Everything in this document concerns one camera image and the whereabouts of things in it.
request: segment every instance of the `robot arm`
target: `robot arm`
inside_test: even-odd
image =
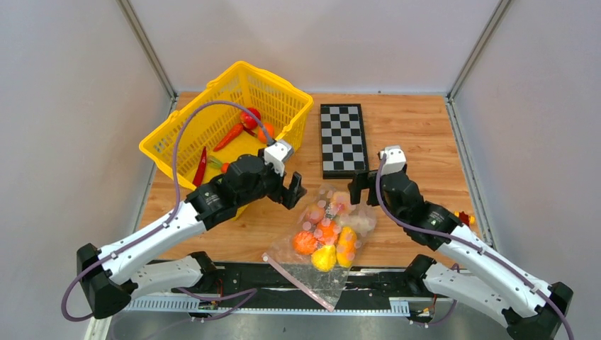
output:
[[[92,244],[80,248],[77,251],[78,273],[111,257],[80,281],[93,316],[97,319],[109,317],[131,300],[161,290],[212,284],[210,276],[216,268],[204,252],[190,254],[178,261],[147,264],[185,239],[233,218],[238,208],[255,200],[269,197],[288,209],[294,208],[306,190],[301,185],[301,175],[296,172],[289,187],[283,185],[286,175],[283,164],[292,153],[292,146],[280,140],[259,151],[258,156],[242,155],[230,164],[225,174],[188,194],[179,203],[177,215],[168,225],[164,225],[164,221],[174,210],[120,241],[99,249]],[[163,228],[148,237],[161,225]],[[117,255],[117,249],[125,245],[130,248]]]
[[[424,200],[417,184],[406,174],[406,158],[399,146],[385,148],[380,152],[380,158],[385,159],[379,188],[384,208],[406,224],[401,227],[413,241],[433,251],[440,251],[473,274],[462,276],[452,273],[434,259],[418,256],[408,267],[416,285],[464,302],[492,317],[507,327],[513,339],[553,339],[561,320],[541,295],[550,298],[565,314],[573,296],[572,290],[562,283],[549,285],[517,267],[482,242],[453,213]],[[368,188],[367,203],[380,205],[376,193],[376,175],[377,171],[355,174],[349,184],[353,204],[360,201],[361,190]],[[471,243],[477,250],[466,243]],[[534,288],[530,289],[510,269],[493,258],[528,278]]]

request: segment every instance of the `black and white checkered board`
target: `black and white checkered board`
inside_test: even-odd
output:
[[[320,117],[323,179],[369,170],[361,105],[322,104]]]

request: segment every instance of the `plastic bag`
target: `plastic bag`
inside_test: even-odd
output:
[[[323,185],[297,223],[263,254],[263,260],[333,311],[352,263],[375,226],[371,207],[351,205],[346,189]]]

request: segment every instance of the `wooden tabletop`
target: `wooden tabletop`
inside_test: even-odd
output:
[[[183,93],[177,108],[183,108],[197,93]],[[269,245],[294,223],[302,213],[310,194],[324,182],[346,185],[349,180],[322,179],[319,107],[322,103],[360,103],[363,110],[369,163],[377,168],[377,151],[388,145],[400,145],[407,156],[408,175],[420,187],[426,200],[450,211],[472,215],[467,185],[441,96],[392,96],[354,94],[312,94],[315,106],[309,113],[303,146],[286,163],[286,171],[303,176],[309,190],[296,209],[286,210],[268,199],[251,204],[237,221],[228,221],[209,232],[192,237],[162,255],[180,259],[194,251],[206,251],[214,261],[261,261]],[[182,189],[182,195],[188,193]],[[172,180],[157,171],[140,226],[163,216],[174,207]],[[378,207],[378,224],[363,247],[357,266],[407,266],[417,254],[436,258],[448,266],[453,262],[427,247],[414,243],[403,229],[389,220]]]

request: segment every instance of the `yellow basket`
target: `yellow basket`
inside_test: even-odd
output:
[[[219,77],[209,81],[206,90],[181,110],[175,110],[167,120],[140,142],[140,151],[152,159],[159,170],[173,179],[171,167],[173,146],[184,121],[200,105],[209,101],[233,101],[253,107],[261,113],[261,121],[271,123],[276,139],[283,139],[298,150],[303,142],[307,114],[313,98],[275,74],[246,62],[236,62]],[[207,155],[222,162],[233,162],[241,154],[257,154],[265,144],[248,133],[242,133],[225,148],[213,152],[214,146],[240,122],[240,110],[232,106],[214,105],[199,112],[181,137],[177,154],[178,181],[181,186],[195,189],[192,184],[203,147]],[[220,174],[207,166],[204,181]]]

